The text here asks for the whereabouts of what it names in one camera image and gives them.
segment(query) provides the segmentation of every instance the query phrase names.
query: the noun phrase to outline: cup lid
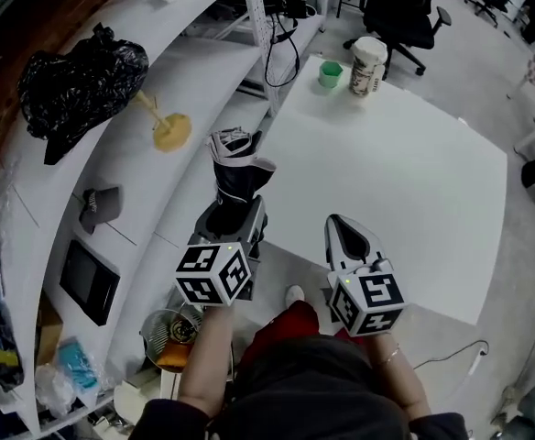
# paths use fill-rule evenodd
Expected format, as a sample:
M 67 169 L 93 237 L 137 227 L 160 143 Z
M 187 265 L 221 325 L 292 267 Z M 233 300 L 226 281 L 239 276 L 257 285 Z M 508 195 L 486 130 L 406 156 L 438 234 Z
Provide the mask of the cup lid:
M 388 46 L 379 39 L 370 36 L 359 38 L 353 45 L 352 50 L 359 59 L 376 57 L 379 63 L 385 63 L 388 58 Z

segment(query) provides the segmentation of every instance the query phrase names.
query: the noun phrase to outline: gray cap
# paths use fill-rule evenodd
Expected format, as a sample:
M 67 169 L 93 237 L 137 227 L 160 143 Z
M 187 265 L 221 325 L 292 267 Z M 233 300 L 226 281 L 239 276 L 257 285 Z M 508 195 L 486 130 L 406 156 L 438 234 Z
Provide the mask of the gray cap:
M 118 187 L 96 191 L 87 189 L 82 195 L 84 207 L 82 208 L 80 222 L 84 231 L 89 235 L 94 227 L 115 220 L 121 214 L 121 200 Z

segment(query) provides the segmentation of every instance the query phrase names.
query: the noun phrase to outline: white table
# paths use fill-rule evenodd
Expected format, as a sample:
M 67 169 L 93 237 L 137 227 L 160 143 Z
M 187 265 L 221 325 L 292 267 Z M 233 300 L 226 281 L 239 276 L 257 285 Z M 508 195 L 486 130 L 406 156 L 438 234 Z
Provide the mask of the white table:
M 469 126 L 383 82 L 366 99 L 330 92 L 310 57 L 260 156 L 278 170 L 261 193 L 266 241 L 327 266 L 324 222 L 373 231 L 412 303 L 475 325 L 504 219 L 507 156 Z

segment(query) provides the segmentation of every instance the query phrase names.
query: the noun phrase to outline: black clothing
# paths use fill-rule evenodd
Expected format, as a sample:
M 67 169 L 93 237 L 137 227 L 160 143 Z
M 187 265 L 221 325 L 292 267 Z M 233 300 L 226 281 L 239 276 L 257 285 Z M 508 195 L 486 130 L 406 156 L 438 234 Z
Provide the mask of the black clothing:
M 361 349 L 326 335 L 288 339 L 237 376 L 233 401 L 209 423 L 179 401 L 150 401 L 131 440 L 367 438 L 464 440 L 460 414 L 430 415 L 408 424 L 393 401 L 378 394 L 376 374 Z

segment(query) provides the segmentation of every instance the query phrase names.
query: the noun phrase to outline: green cup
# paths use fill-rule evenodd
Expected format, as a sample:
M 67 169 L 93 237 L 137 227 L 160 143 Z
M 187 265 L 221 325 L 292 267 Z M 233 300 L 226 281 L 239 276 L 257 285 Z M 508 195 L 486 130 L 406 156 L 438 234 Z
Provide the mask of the green cup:
M 334 88 L 343 73 L 343 67 L 337 62 L 327 60 L 321 64 L 319 83 L 325 88 Z

